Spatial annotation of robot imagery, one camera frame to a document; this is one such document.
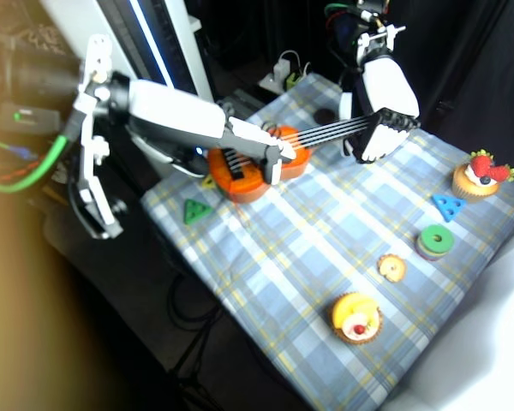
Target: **guitar body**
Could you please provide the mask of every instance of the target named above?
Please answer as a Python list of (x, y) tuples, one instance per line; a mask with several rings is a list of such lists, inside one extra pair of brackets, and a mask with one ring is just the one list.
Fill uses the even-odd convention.
[[(280, 139), (287, 139), (296, 148), (297, 129), (282, 126), (276, 130), (275, 135)], [(288, 164), (282, 165), (282, 180), (289, 180), (300, 176), (307, 167), (311, 150), (302, 148), (296, 150), (296, 158)], [(259, 166), (244, 157), (238, 157), (233, 151), (213, 149), (207, 153), (210, 173), (215, 183), (224, 195), (235, 203), (250, 203), (261, 197), (270, 187), (263, 181)]]

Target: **cherry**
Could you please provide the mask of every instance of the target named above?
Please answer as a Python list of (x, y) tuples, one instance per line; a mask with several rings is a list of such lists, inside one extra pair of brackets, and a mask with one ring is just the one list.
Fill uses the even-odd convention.
[(366, 327), (364, 327), (363, 325), (355, 325), (354, 332), (358, 335), (363, 334), (364, 332), (366, 332)]

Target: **table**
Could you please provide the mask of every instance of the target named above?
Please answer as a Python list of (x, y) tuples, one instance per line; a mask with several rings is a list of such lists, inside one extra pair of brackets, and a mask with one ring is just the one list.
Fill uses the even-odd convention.
[[(337, 86), (311, 74), (249, 120), (315, 127), (312, 113), (336, 110), (339, 97)], [(375, 409), (514, 229), (514, 183), (443, 222), (430, 196), (452, 195), (451, 171), (467, 157), (416, 130), (374, 164), (342, 158), (337, 145), (321, 147), (303, 176), (248, 205), (236, 206), (181, 173), (147, 192), (142, 204), (314, 408)], [(215, 211), (186, 226), (186, 199)], [(436, 263), (414, 251), (415, 237), (432, 223), (443, 223), (456, 238)], [(405, 259), (401, 283), (377, 272), (385, 253)], [(385, 316), (369, 344), (349, 346), (332, 332), (327, 311), (349, 291), (372, 296)]]

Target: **robotic hand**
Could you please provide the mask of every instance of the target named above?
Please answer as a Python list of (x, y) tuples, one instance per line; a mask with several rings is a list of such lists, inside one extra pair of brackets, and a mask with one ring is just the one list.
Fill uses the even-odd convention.
[(122, 233), (99, 178), (93, 174), (95, 164), (100, 165), (110, 150), (105, 138), (93, 135), (96, 117), (125, 125), (143, 152), (185, 172), (168, 154), (168, 147), (234, 149), (257, 160), (269, 184), (278, 183), (282, 163), (296, 157), (290, 143), (227, 116), (216, 104), (148, 80), (111, 74), (111, 43), (105, 36), (94, 35), (89, 40), (79, 91), (74, 108), (86, 115), (77, 182), (83, 207), (75, 212), (94, 238), (114, 238)]
[[(351, 9), (350, 19), (368, 24), (368, 30), (356, 40), (356, 65), (360, 74), (352, 92), (346, 92), (339, 105), (339, 118), (350, 119), (353, 111), (369, 115), (381, 108), (417, 118), (419, 104), (400, 66), (392, 57), (394, 39), (405, 27), (385, 26), (380, 14), (385, 5), (377, 0), (358, 2)], [(369, 133), (343, 141), (343, 155), (354, 155), (361, 163), (372, 163), (393, 152), (409, 136), (378, 126)]]

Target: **orange guitar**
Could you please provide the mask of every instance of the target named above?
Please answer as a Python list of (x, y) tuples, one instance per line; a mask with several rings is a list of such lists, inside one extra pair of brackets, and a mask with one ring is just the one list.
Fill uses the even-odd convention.
[[(366, 135), (369, 140), (379, 124), (396, 130), (418, 127), (418, 122), (414, 118), (382, 109), (371, 116), (336, 122), (300, 133), (289, 126), (281, 126), (273, 130), (273, 135), (289, 141), (296, 152), (294, 160), (282, 165), (281, 180), (298, 177), (304, 172), (312, 154), (311, 147), (361, 134), (364, 130), (367, 130)], [(207, 153), (207, 162), (213, 180), (224, 195), (235, 203), (255, 201), (270, 187), (263, 181), (260, 166), (252, 159), (240, 156), (234, 150), (212, 149)]]

